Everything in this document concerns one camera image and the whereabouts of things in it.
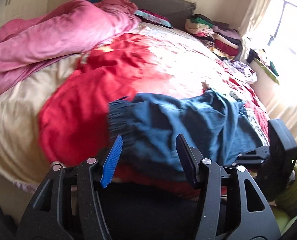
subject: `green folded cloth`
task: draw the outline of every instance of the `green folded cloth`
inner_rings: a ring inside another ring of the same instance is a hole
[[[214,26],[213,24],[201,19],[200,17],[197,17],[196,19],[191,18],[191,22],[192,23],[202,23],[202,24],[208,25],[209,28],[212,28]]]
[[[254,61],[265,71],[266,75],[268,75],[271,80],[273,80],[278,85],[280,84],[280,82],[278,81],[276,75],[268,67],[266,67],[257,58],[255,58]]]
[[[276,205],[291,217],[294,214],[297,214],[297,165],[295,165],[294,171],[294,183],[285,189],[284,192],[275,200]]]
[[[275,74],[275,76],[278,77],[278,73],[276,71],[276,68],[275,68],[274,63],[273,63],[272,60],[269,62],[269,66],[270,66],[271,71]]]

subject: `green cloth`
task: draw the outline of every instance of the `green cloth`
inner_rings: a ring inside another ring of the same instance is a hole
[[[294,224],[295,220],[297,219],[296,217],[293,217],[290,222],[288,222],[288,224],[286,225],[286,227],[282,230],[281,235],[284,235],[284,233],[292,226],[292,224]]]
[[[201,19],[200,17],[197,17],[196,19],[191,18],[191,22],[192,23],[202,23],[202,24],[208,25],[209,28],[212,28],[214,26],[213,24]]]
[[[290,222],[290,216],[284,210],[276,206],[271,206],[271,209],[273,211],[274,217],[276,219],[280,231],[283,232],[288,223]]]
[[[295,181],[275,200],[277,207],[271,206],[278,227],[283,235],[295,222],[297,216],[293,217],[292,213],[297,213],[297,165],[294,167]]]
[[[268,75],[271,80],[273,80],[278,85],[280,84],[275,74],[268,67],[266,67],[257,58],[255,58],[254,61],[265,71],[266,75]]]
[[[295,181],[275,200],[276,205],[292,216],[297,211],[297,165],[294,167]]]
[[[272,60],[269,62],[269,66],[270,66],[270,68],[271,68],[271,71],[275,74],[275,76],[278,77],[278,73],[277,73],[277,71],[276,71],[276,68],[275,68],[274,63],[273,63]]]

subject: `cream bedsheet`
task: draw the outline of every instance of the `cream bedsheet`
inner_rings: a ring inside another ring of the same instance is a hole
[[[33,191],[49,170],[38,145],[38,113],[79,57],[64,58],[0,95],[0,174],[25,191]]]

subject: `clamp jaw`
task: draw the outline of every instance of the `clamp jaw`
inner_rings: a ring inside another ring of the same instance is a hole
[[[16,239],[111,240],[100,204],[99,190],[106,187],[103,184],[103,175],[105,164],[112,159],[112,152],[115,154],[113,157],[116,157],[113,160],[114,173],[122,151],[121,141],[122,138],[118,136],[102,163],[92,157],[79,166],[70,168],[55,164],[26,208],[16,232]],[[72,186],[77,186],[77,216],[72,215]]]
[[[281,237],[268,202],[244,166],[225,168],[203,158],[198,149],[187,145],[181,134],[176,139],[176,149],[187,181],[193,188],[201,189],[189,239],[277,240]],[[224,233],[219,234],[222,186],[227,187],[227,206],[221,229]]]

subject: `blue cloth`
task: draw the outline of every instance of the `blue cloth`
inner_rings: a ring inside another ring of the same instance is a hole
[[[244,102],[213,90],[181,100],[139,93],[132,102],[122,98],[109,107],[111,138],[123,137],[120,161],[158,179],[186,180],[175,147],[180,133],[204,157],[228,167],[240,152],[263,145]]]

